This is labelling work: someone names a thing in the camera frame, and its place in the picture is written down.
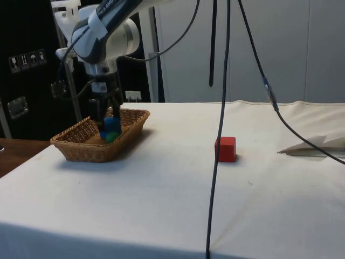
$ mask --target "table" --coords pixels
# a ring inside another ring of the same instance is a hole
[[[0,145],[5,148],[0,152],[0,178],[28,161],[50,144],[48,141],[32,141],[18,139],[0,139]]]
[[[151,111],[118,161],[68,162],[50,146],[0,179],[3,258],[204,258],[220,104],[125,104]],[[345,105],[282,105],[297,131],[320,130]],[[292,135],[269,105],[227,104],[212,258],[341,258],[345,168],[277,154]]]

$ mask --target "sticker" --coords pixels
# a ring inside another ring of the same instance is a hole
[[[22,70],[26,70],[30,68],[29,58],[27,56],[27,53],[19,55],[19,62],[20,62],[20,66],[22,67]]]
[[[18,56],[10,57],[9,62],[10,62],[10,67],[11,67],[12,73],[17,73],[17,72],[20,72],[22,70],[20,68]]]
[[[91,84],[92,92],[94,93],[107,93],[107,83],[106,82],[93,82]]]
[[[45,55],[45,51],[43,49],[38,50],[37,51],[37,55],[38,55],[38,63],[43,65],[43,64],[47,64],[47,57]]]
[[[29,61],[30,61],[31,67],[35,67],[39,65],[36,51],[29,52]]]

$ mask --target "wicker basket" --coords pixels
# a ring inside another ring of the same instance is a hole
[[[89,118],[77,123],[50,140],[69,161],[109,162],[142,133],[150,116],[144,110],[121,110],[122,134],[111,144],[100,137],[96,123]]]

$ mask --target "red block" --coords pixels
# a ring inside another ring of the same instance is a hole
[[[215,152],[217,155],[217,141],[215,143]],[[236,138],[221,137],[219,162],[236,162]]]

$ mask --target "wire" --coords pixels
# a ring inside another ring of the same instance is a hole
[[[216,53],[216,33],[217,33],[217,8],[218,0],[213,0],[212,12],[212,34],[211,34],[211,62],[210,62],[210,78],[209,86],[213,87],[215,79],[215,53]]]
[[[64,97],[60,97],[60,99],[62,101],[74,101],[79,99],[88,89],[88,87],[92,84],[92,82],[94,82],[94,79],[90,80],[89,82],[86,83],[86,85],[82,88],[82,90],[74,97],[72,98],[64,98]]]
[[[148,58],[148,59],[139,59],[139,58],[133,58],[133,57],[130,57],[130,56],[124,56],[125,58],[127,59],[130,59],[130,60],[134,60],[134,61],[137,61],[137,62],[148,62],[148,61],[151,61],[151,60],[154,60],[160,56],[162,56],[163,54],[167,53],[169,50],[171,50],[173,47],[175,47],[183,38],[184,36],[189,32],[190,28],[192,27],[194,21],[195,21],[195,18],[196,18],[196,15],[198,14],[198,10],[199,10],[199,6],[200,6],[200,0],[197,0],[197,3],[196,3],[196,6],[195,6],[195,11],[194,11],[194,14],[193,14],[193,17],[192,17],[192,20],[190,21],[187,29],[184,31],[184,33],[180,36],[180,38],[178,38],[177,41],[175,41],[170,47],[168,47],[166,50],[160,52],[159,54],[155,55],[154,57],[151,57],[151,58]]]
[[[220,122],[219,122],[218,137],[217,137],[216,159],[215,159],[215,166],[213,169],[213,179],[212,179],[210,208],[209,208],[209,220],[208,220],[207,239],[206,239],[206,259],[210,259],[210,257],[211,257],[210,241],[211,241],[213,202],[215,199],[215,189],[216,189],[217,171],[218,171],[219,154],[220,154],[220,139],[222,137],[224,112],[225,112],[225,102],[226,102],[227,62],[228,62],[229,51],[230,51],[230,17],[231,17],[231,0],[227,0],[226,49],[225,49],[224,70],[223,70],[222,110],[220,112]]]
[[[257,64],[258,64],[261,76],[264,78],[265,77],[264,70],[263,70],[263,67],[261,66],[260,59],[258,57],[257,49],[255,47],[253,36],[252,36],[252,32],[250,30],[250,27],[249,27],[249,24],[248,24],[248,20],[247,20],[247,16],[246,16],[246,13],[245,13],[243,5],[242,5],[242,0],[238,0],[238,3],[239,3],[239,7],[241,9],[241,13],[242,13],[242,16],[243,16],[244,23],[245,23],[246,28],[247,28],[247,32],[248,32],[248,35],[249,35],[250,43],[251,43],[252,48],[253,48],[255,60],[257,61]]]
[[[249,24],[248,24],[248,20],[247,20],[247,17],[246,17],[246,13],[244,11],[244,8],[243,8],[243,5],[242,5],[242,0],[238,0],[238,3],[239,3],[239,6],[240,6],[240,9],[241,9],[241,12],[242,12],[242,16],[243,16],[243,20],[244,20],[244,23],[246,25],[246,28],[247,28],[247,32],[248,32],[248,36],[249,36],[249,39],[250,39],[250,42],[251,42],[251,45],[252,45],[252,49],[253,49],[253,52],[254,52],[254,56],[255,56],[255,59],[257,61],[257,64],[258,64],[258,67],[259,67],[259,70],[260,70],[260,73],[261,73],[261,76],[263,77],[263,80],[264,82],[267,82],[265,83],[265,85],[267,87],[269,87],[268,85],[268,81],[265,77],[265,74],[264,74],[264,70],[263,68],[261,67],[261,63],[260,63],[260,60],[259,60],[259,57],[258,57],[258,53],[257,53],[257,50],[255,48],[255,44],[254,44],[254,40],[253,40],[253,36],[252,36],[252,33],[250,31],[250,27],[249,27]],[[270,98],[271,98],[271,102],[272,102],[272,105],[274,107],[274,110],[275,112],[277,113],[279,119],[281,120],[281,122],[296,136],[298,137],[300,140],[302,140],[303,142],[305,142],[306,144],[310,145],[311,147],[313,147],[314,149],[316,149],[317,151],[323,153],[324,155],[334,159],[335,161],[339,162],[339,163],[342,163],[343,165],[345,165],[345,161],[333,156],[332,154],[328,153],[327,151],[325,151],[324,149],[318,147],[317,145],[311,143],[310,141],[308,141],[307,139],[303,138],[300,134],[298,134],[294,129],[291,128],[291,126],[284,120],[284,118],[282,117],[282,115],[280,114],[279,112],[279,109],[278,109],[278,104],[275,100],[275,97],[272,96],[273,95],[273,90],[271,89],[271,87],[269,87],[270,89],[270,92],[269,92],[269,95],[270,95]]]

